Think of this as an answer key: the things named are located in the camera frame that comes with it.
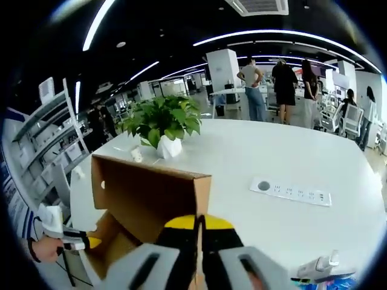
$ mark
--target hand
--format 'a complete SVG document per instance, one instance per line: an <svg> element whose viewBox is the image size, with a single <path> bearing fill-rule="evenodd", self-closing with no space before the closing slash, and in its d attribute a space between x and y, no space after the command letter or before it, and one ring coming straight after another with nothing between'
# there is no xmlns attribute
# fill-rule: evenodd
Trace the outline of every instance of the hand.
<svg viewBox="0 0 387 290"><path fill-rule="evenodd" d="M41 262L55 262L58 259L57 248L63 248L59 239L43 236L37 242L32 242L32 250Z"/></svg>

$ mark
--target potted plant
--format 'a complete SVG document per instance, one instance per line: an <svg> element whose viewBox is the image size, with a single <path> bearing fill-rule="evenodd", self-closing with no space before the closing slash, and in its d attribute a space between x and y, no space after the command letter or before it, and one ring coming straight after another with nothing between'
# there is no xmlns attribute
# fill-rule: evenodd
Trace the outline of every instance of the potted plant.
<svg viewBox="0 0 387 290"><path fill-rule="evenodd" d="M200 134L200 112L191 98L169 95L142 101L133 107L132 116L123 125L128 135L139 134L141 144L153 146L163 158L181 152L184 131Z"/></svg>

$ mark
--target jeans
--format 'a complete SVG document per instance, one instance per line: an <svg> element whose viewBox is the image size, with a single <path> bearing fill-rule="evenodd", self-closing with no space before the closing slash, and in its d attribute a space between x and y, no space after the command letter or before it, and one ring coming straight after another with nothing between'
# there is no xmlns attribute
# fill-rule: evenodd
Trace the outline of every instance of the jeans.
<svg viewBox="0 0 387 290"><path fill-rule="evenodd" d="M314 100L306 98L304 100L304 127L308 129L314 128L314 115L317 110L317 103Z"/></svg>
<svg viewBox="0 0 387 290"><path fill-rule="evenodd" d="M371 123L371 121L363 117L363 124L360 128L360 136L355 139L355 142L363 151L365 150L365 146L367 146L368 143L369 129L371 127Z"/></svg>
<svg viewBox="0 0 387 290"><path fill-rule="evenodd" d="M266 121L266 106L259 88L245 88L251 121Z"/></svg>

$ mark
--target power strip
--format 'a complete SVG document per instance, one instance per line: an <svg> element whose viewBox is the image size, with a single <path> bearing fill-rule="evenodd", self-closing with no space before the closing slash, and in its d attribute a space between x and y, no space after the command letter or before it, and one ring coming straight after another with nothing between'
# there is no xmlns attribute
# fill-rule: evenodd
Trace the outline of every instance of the power strip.
<svg viewBox="0 0 387 290"><path fill-rule="evenodd" d="M328 192L298 186L294 187L264 178L255 177L250 186L250 190L278 198L290 199L292 201L321 205L323 207L330 207L332 205L331 194Z"/></svg>

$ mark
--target black skirt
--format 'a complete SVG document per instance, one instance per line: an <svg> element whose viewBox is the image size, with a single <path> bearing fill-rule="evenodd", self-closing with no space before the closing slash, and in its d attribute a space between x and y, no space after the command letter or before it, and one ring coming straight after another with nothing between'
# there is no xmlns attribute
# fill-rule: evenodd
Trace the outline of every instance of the black skirt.
<svg viewBox="0 0 387 290"><path fill-rule="evenodd" d="M296 99L293 92L277 92L277 105L295 106Z"/></svg>

